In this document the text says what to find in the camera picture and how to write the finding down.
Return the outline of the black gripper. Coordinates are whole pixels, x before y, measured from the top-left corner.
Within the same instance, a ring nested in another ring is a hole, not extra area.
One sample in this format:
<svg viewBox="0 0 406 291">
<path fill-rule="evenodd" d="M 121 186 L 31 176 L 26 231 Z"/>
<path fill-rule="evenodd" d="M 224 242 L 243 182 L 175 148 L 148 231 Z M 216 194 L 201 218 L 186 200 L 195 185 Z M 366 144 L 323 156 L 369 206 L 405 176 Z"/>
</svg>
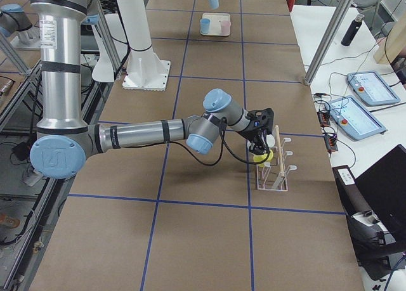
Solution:
<svg viewBox="0 0 406 291">
<path fill-rule="evenodd" d="M 249 152 L 254 155 L 264 155 L 266 136 L 272 134 L 274 112 L 271 108 L 250 110 L 247 118 L 249 125 L 246 127 L 246 139 L 250 141 Z"/>
</svg>

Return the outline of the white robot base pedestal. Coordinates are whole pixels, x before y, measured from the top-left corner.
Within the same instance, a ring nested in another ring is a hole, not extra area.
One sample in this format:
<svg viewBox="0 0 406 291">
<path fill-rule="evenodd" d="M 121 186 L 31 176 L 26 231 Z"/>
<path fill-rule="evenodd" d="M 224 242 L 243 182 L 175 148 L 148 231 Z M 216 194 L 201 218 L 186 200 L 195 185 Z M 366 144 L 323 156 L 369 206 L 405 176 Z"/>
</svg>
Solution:
<svg viewBox="0 0 406 291">
<path fill-rule="evenodd" d="M 154 52 L 144 0 L 117 0 L 117 4 L 131 50 L 123 88 L 165 90 L 171 62 Z"/>
</svg>

